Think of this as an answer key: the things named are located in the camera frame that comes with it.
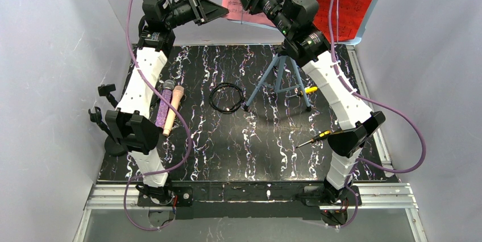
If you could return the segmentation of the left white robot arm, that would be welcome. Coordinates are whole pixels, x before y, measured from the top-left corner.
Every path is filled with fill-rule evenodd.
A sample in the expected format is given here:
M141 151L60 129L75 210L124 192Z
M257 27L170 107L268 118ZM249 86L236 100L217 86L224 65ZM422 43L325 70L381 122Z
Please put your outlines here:
M157 152L159 129L149 120L153 88L166 65L175 40L174 28L193 21L203 25L228 14L210 0L143 0L138 63L114 110L105 117L115 141L134 159L143 183L163 187L168 179Z

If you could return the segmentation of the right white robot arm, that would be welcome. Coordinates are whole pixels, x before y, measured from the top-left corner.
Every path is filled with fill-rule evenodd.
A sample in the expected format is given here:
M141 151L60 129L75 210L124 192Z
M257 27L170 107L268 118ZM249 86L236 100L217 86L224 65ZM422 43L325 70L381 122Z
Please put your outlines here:
M294 60L319 88L338 118L340 130L327 136L333 151L325 178L326 189L339 192L351 180L350 171L364 143L385 122L382 112L374 112L348 84L325 35L314 25L317 0L240 0L251 15L263 13L283 34L277 50Z

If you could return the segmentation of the purple glitter microphone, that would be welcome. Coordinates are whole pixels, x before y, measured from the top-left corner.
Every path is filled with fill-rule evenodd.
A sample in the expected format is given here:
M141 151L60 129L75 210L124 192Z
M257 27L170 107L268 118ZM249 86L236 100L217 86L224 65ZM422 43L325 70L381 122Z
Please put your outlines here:
M168 102L166 103L164 100L162 100L162 99L160 100L158 112L157 112L157 116L156 116L156 122L155 122L156 126L159 127L159 128L163 128L164 125L165 125L166 118L167 118L168 111L169 111L168 104L171 103L172 92L173 92L174 87L175 87L175 82L173 80L166 80L163 83L161 95Z

